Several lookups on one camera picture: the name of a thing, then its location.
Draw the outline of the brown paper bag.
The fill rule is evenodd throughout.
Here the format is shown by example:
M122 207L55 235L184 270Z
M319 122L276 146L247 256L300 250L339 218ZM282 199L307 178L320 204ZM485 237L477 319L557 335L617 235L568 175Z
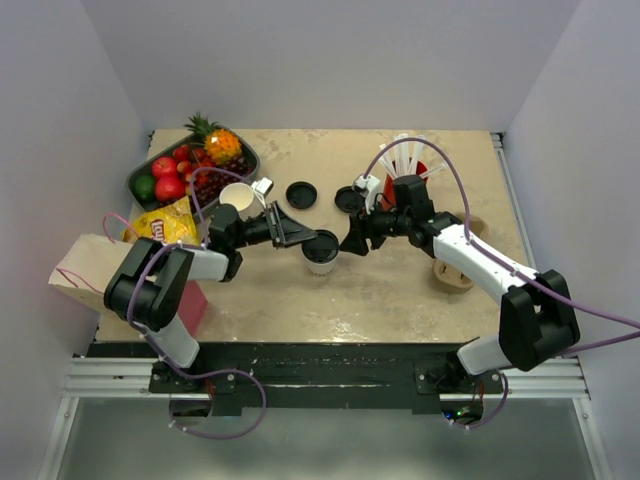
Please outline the brown paper bag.
M127 222L124 231L130 226ZM122 233L119 236L81 235L49 277L50 285L101 315L98 341L139 339L139 334L108 311L103 301L107 284L134 243L124 242Z

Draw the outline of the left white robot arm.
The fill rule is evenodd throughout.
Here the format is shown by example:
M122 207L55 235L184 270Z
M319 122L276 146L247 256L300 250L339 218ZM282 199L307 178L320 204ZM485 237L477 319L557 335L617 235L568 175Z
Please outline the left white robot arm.
M142 335L185 392L200 390L207 380L207 368L196 361L200 344L179 314L187 284L233 280L244 247L268 242L276 249L290 248L318 236L277 202L246 220L234 206L222 204L214 210L208 233L209 243L200 247L136 240L103 295L104 306Z

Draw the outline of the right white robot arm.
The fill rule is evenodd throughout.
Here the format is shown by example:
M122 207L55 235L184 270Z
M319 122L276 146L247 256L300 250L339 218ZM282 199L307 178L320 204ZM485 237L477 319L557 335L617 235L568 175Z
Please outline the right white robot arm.
M432 259L457 269L500 307L497 334L472 340L449 356L445 379L452 390L469 392L481 374L494 369L530 371L579 341L562 275L539 273L475 239L459 217L435 210L418 176L400 177L392 186L395 204L384 209L377 178L354 181L352 188L364 206L350 215L341 251L365 256L389 237L405 237Z

